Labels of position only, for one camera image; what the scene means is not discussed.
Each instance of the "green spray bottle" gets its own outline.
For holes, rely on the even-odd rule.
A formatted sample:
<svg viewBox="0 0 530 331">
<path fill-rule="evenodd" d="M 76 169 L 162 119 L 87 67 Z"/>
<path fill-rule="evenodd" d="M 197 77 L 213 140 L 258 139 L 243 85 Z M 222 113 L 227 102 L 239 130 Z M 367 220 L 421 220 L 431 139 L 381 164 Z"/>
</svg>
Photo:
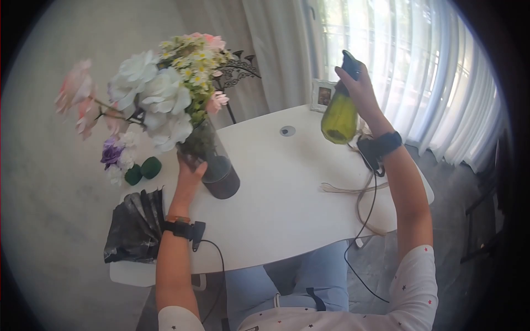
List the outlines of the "green spray bottle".
<svg viewBox="0 0 530 331">
<path fill-rule="evenodd" d="M 342 54 L 344 59 L 341 68 L 357 80 L 360 74 L 359 61 L 347 50 L 343 50 Z M 334 144 L 347 144 L 355 136 L 357 108 L 351 101 L 348 89 L 341 81 L 335 85 L 335 94 L 322 117 L 321 130 L 324 137 Z"/>
</svg>

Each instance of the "light blue jeans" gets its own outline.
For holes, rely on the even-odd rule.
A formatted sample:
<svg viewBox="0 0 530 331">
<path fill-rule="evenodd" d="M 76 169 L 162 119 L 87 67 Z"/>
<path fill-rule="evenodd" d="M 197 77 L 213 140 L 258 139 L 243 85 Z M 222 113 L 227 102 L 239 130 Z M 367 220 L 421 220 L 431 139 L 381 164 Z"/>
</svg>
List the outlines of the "light blue jeans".
<svg viewBox="0 0 530 331">
<path fill-rule="evenodd" d="M 347 241 L 339 241 L 306 254 L 293 294 L 280 296 L 280 307 L 316 308 L 315 300 L 306 292 L 306 288 L 314 288 L 327 311 L 348 311 L 347 264 L 344 261 L 347 247 Z M 248 316 L 274 308 L 276 293 L 278 290 L 262 265 L 227 271 L 230 330 L 236 331 Z"/>
</svg>

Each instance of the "black wrapping paper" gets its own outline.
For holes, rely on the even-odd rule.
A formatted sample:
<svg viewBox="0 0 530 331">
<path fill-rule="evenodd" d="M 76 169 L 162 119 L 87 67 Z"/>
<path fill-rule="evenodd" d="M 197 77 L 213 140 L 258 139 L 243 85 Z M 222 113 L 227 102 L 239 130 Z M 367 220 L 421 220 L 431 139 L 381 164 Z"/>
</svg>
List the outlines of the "black wrapping paper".
<svg viewBox="0 0 530 331">
<path fill-rule="evenodd" d="M 105 263 L 122 260 L 152 263 L 162 239 L 163 210 L 162 190 L 126 195 L 112 213 L 103 252 Z"/>
</svg>

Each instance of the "hand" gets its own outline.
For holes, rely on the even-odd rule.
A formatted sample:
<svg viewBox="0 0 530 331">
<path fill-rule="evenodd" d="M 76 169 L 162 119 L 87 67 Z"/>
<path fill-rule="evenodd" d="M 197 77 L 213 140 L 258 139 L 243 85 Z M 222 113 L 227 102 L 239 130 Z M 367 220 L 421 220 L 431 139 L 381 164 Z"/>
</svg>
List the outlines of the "hand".
<svg viewBox="0 0 530 331">
<path fill-rule="evenodd" d="M 200 180 L 208 168 L 208 164 L 206 162 L 201 163 L 193 172 L 184 160 L 182 154 L 177 153 L 177 157 L 179 158 L 180 168 L 179 181 L 176 186 L 169 214 L 180 213 L 179 215 L 175 214 L 175 216 L 187 217 L 184 213 L 187 213 L 188 211 L 188 207 L 195 196 L 195 191 L 197 190 L 197 187 L 199 187 Z"/>
<path fill-rule="evenodd" d="M 383 113 L 377 104 L 374 88 L 372 87 L 370 76 L 368 76 L 368 69 L 364 63 L 359 63 L 359 70 L 361 72 L 358 80 L 351 78 L 351 76 L 340 67 L 335 67 L 335 72 L 339 75 L 340 80 L 348 89 L 350 98 L 357 107 L 359 115 L 368 123 L 368 125 L 370 125 L 370 122 L 380 118 Z"/>
</svg>

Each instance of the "wall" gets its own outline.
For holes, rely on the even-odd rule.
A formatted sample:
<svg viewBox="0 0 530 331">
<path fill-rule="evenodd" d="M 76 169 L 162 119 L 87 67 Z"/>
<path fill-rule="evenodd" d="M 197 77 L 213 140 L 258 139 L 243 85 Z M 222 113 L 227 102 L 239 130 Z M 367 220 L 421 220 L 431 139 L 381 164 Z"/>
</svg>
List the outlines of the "wall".
<svg viewBox="0 0 530 331">
<path fill-rule="evenodd" d="M 108 132 L 101 121 L 83 142 L 75 132 L 75 116 L 63 123 L 55 115 L 62 80 L 74 62 L 91 58 L 98 95 L 106 99 L 107 81 L 123 60 L 203 26 L 201 8 L 195 4 L 192 12 L 185 3 L 55 1 L 14 63 L 2 95 L 2 245 L 23 295 L 46 329 L 131 330 L 149 291 L 109 278 L 103 247 L 120 191 L 109 184 L 99 163 Z M 217 2 L 201 3 L 210 15 L 219 13 L 213 7 Z M 238 8 L 240 0 L 229 1 L 226 14 Z M 194 26 L 186 29 L 183 16 Z M 201 32 L 230 30 L 228 46 L 251 54 L 250 34 L 242 32 L 248 29 L 246 21 L 229 26 L 219 18 L 202 22 L 210 30 Z M 237 91 L 230 93 L 236 117 L 267 112 L 259 102 L 262 94 L 249 105 L 237 100 Z M 214 122 L 229 124 L 226 111 L 221 112 Z"/>
</svg>

